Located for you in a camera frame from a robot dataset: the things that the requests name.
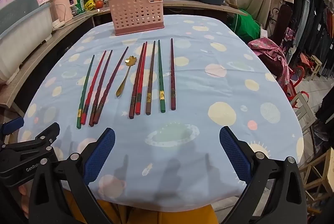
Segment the dish rack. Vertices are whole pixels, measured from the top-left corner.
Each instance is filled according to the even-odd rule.
[[[114,22],[115,35],[164,28],[162,0],[106,0]]]

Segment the green chopstick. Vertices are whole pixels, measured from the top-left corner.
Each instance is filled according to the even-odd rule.
[[[159,52],[160,111],[161,111],[161,113],[164,113],[164,112],[166,112],[166,104],[165,104],[164,80],[163,80],[163,76],[162,76],[160,40],[158,40],[158,52]]]
[[[91,58],[91,64],[89,65],[88,72],[87,72],[86,79],[85,79],[85,83],[83,85],[83,89],[82,89],[82,93],[81,93],[80,105],[79,105],[79,110],[78,110],[78,117],[76,119],[76,127],[78,129],[81,129],[81,123],[80,123],[81,110],[84,107],[87,84],[88,84],[89,74],[91,73],[91,66],[93,65],[94,57],[95,57],[95,55],[93,55],[93,57]]]

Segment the dark red chopstick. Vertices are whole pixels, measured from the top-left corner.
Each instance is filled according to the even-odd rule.
[[[101,58],[101,60],[99,62],[99,65],[98,65],[98,67],[96,69],[96,72],[94,74],[93,80],[91,81],[91,86],[90,86],[89,92],[87,94],[87,99],[86,99],[86,102],[85,102],[85,106],[83,108],[83,113],[81,114],[80,123],[82,125],[85,125],[85,123],[86,123],[86,118],[87,118],[87,114],[88,114],[88,108],[89,108],[89,104],[91,102],[91,95],[93,93],[95,82],[96,82],[97,76],[99,75],[99,71],[100,71],[100,68],[101,68],[101,65],[102,65],[102,61],[104,59],[105,54],[106,54],[106,51],[104,51],[103,56],[102,56],[102,58]]]
[[[175,97],[175,71],[174,71],[174,48],[173,39],[170,41],[170,103],[171,109],[176,109],[176,97]]]
[[[141,109],[141,103],[142,103],[142,92],[143,92],[143,79],[144,79],[146,49],[147,49],[147,41],[146,41],[145,46],[144,46],[144,53],[143,53],[143,58],[142,58],[142,64],[140,66],[140,75],[139,75],[139,82],[138,82],[137,96],[136,96],[136,105],[135,105],[135,113],[136,113],[136,115],[140,115],[140,109]]]
[[[99,106],[98,106],[98,108],[97,108],[97,110],[96,110],[96,113],[95,113],[95,115],[94,115],[94,119],[93,119],[93,123],[94,123],[94,124],[97,124],[97,123],[99,122],[99,119],[100,119],[100,116],[101,116],[101,113],[102,113],[103,106],[104,106],[104,104],[105,104],[105,102],[106,102],[106,97],[108,96],[109,90],[110,90],[110,88],[111,88],[111,84],[113,83],[113,81],[114,81],[114,79],[115,79],[115,76],[116,76],[116,73],[117,73],[117,71],[118,71],[118,68],[120,67],[120,65],[121,65],[121,63],[122,63],[122,60],[123,60],[123,58],[124,58],[124,56],[125,56],[125,53],[127,52],[128,48],[129,48],[129,47],[126,47],[126,49],[125,49],[125,51],[124,51],[124,53],[123,53],[121,59],[118,61],[118,64],[117,64],[116,68],[114,69],[113,74],[111,75],[111,77],[110,77],[110,79],[109,79],[108,85],[106,86],[106,89],[105,89],[105,91],[103,92],[103,96],[102,96],[102,98],[101,98],[101,101],[100,101],[100,103],[99,103]]]
[[[131,96],[131,102],[130,102],[130,110],[129,110],[129,118],[134,118],[135,117],[136,95],[137,95],[138,80],[139,80],[139,75],[140,75],[140,69],[141,69],[141,64],[142,64],[142,59],[143,59],[144,48],[145,48],[145,43],[143,43],[142,52],[140,54],[140,58],[139,58],[139,62],[138,62],[136,78],[135,78],[135,82],[133,84],[133,90],[132,90],[132,96]]]
[[[100,93],[101,93],[101,89],[102,89],[102,84],[103,84],[103,80],[104,80],[104,78],[106,76],[106,68],[108,68],[108,64],[109,64],[109,60],[110,60],[112,52],[113,51],[111,50],[110,54],[108,56],[108,59],[106,60],[105,67],[103,69],[103,72],[102,72],[102,75],[101,75],[101,78],[100,78],[99,86],[97,87],[97,91],[96,91],[96,94],[95,94],[95,99],[94,99],[94,102],[93,102],[93,106],[91,108],[91,117],[89,119],[89,126],[91,126],[91,127],[94,126],[93,119],[94,119],[94,115],[96,113],[97,106],[99,104],[99,99],[100,99]]]

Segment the wooden stool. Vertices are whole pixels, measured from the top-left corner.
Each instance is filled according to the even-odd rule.
[[[334,150],[330,148],[322,156],[300,167],[299,172],[302,176],[307,204],[331,197],[334,190]],[[315,193],[310,194],[309,190],[315,188],[317,188]]]
[[[316,76],[318,71],[320,70],[322,62],[315,55],[311,55],[311,61],[315,62],[316,64],[314,70],[312,71],[311,69],[312,71],[311,80],[313,80],[314,76]]]

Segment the blue tablecloth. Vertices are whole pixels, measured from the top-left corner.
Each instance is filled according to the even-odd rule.
[[[304,145],[295,113],[273,76],[248,46],[212,18],[167,15],[164,24],[164,29],[117,37],[113,23],[86,33],[58,61],[38,89],[24,117],[19,141],[33,139],[56,121],[61,132],[53,147],[61,160],[73,152],[81,152],[106,127],[111,127],[116,133],[115,146],[97,180],[89,184],[95,197],[171,212],[199,208],[242,193],[245,183],[237,178],[219,143],[219,131],[225,125],[254,151],[281,160],[293,156],[299,161]],[[170,109],[171,37],[175,111]],[[148,74],[153,41],[158,39],[166,113],[161,113],[159,107],[156,54],[152,114],[147,116]],[[78,130],[77,110],[92,55],[96,58],[91,78],[103,51],[113,49],[103,92],[126,46],[129,46],[126,57],[134,55],[139,59],[144,41],[148,41],[148,48],[141,115],[133,120],[128,117],[137,64],[131,68],[121,97],[115,96],[127,70],[122,63],[99,123]]]

